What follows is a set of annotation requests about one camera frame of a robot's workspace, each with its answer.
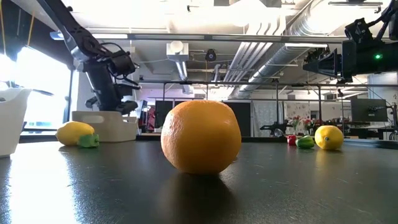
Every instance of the red pepper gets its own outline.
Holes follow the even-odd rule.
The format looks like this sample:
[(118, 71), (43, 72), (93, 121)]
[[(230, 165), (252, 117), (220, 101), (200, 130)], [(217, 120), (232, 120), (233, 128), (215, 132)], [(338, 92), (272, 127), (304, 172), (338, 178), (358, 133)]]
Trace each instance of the red pepper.
[(287, 144), (288, 145), (295, 146), (296, 145), (295, 141), (296, 141), (296, 136), (295, 135), (287, 136)]

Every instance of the ceiling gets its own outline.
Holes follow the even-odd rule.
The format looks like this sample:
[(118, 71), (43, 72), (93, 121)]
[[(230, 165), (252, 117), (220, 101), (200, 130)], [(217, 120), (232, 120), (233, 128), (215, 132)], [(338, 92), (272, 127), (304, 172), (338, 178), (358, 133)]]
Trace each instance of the ceiling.
[[(57, 30), (55, 24), (42, 10), (37, 1), (12, 0), (28, 13), (35, 14), (42, 22)], [(73, 8), (73, 16), (83, 27), (100, 28), (102, 33), (143, 32), (143, 33), (176, 33), (176, 34), (247, 34), (251, 24), (274, 20), (275, 16), (282, 12), (286, 15), (286, 21), (294, 18), (307, 3), (308, 0), (289, 0), (282, 2), (293, 2), (295, 5), (283, 11), (266, 8), (260, 0), (241, 0), (230, 6), (219, 5), (221, 0), (112, 0), (111, 4), (98, 4), (98, 0), (62, 0), (66, 6)], [(328, 19), (334, 19), (333, 14), (326, 14)], [(358, 14), (365, 16), (367, 21), (379, 14)], [(343, 25), (330, 35), (344, 36)], [(378, 27), (373, 27), (375, 34)], [(146, 80), (173, 80), (178, 78), (175, 63), (167, 60), (166, 43), (170, 41), (153, 40), (115, 40), (125, 50), (134, 52), (133, 60), (140, 64), (139, 76)], [(205, 70), (214, 68), (220, 63), (222, 68), (231, 64), (232, 59), (239, 49), (239, 42), (190, 42), (190, 60), (187, 62), (189, 70)], [(217, 53), (216, 63), (205, 63), (205, 52), (215, 49)], [(320, 74), (307, 73), (301, 69), (303, 57), (299, 57), (293, 64), (297, 67), (286, 67), (280, 82), (325, 82), (328, 77)], [(259, 68), (263, 61), (259, 60), (252, 69)], [(249, 73), (242, 79), (246, 81)], [(211, 72), (189, 72), (188, 79), (211, 80)]]

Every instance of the desk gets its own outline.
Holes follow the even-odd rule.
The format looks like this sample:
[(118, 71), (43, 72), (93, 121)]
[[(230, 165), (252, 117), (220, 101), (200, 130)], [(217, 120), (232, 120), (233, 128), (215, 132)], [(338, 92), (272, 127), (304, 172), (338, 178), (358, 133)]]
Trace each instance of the desk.
[(1, 223), (397, 223), (398, 151), (243, 143), (219, 177), (181, 174), (159, 141), (20, 144), (0, 159)]

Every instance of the black table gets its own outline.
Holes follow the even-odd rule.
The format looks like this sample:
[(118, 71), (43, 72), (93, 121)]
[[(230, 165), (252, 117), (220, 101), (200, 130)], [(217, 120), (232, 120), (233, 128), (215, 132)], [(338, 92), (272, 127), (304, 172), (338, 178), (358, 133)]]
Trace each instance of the black table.
[(244, 143), (219, 177), (181, 174), (160, 142), (20, 144), (0, 159), (1, 223), (398, 223), (398, 151)]

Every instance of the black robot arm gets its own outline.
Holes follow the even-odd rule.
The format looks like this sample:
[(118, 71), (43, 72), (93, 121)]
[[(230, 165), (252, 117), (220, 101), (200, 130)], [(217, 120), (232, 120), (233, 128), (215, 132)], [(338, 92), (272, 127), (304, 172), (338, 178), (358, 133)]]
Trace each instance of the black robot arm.
[(127, 75), (135, 72), (129, 52), (120, 48), (117, 52), (111, 52), (99, 43), (88, 30), (83, 28), (70, 14), (61, 0), (37, 0), (51, 20), (63, 35), (65, 45), (73, 58), (83, 63), (83, 71), (87, 73), (91, 87), (101, 111), (119, 111), (128, 114), (138, 107), (134, 101), (122, 102), (126, 89), (125, 85), (113, 83), (114, 79), (123, 79), (133, 84), (132, 90), (140, 89), (140, 86), (127, 79)]

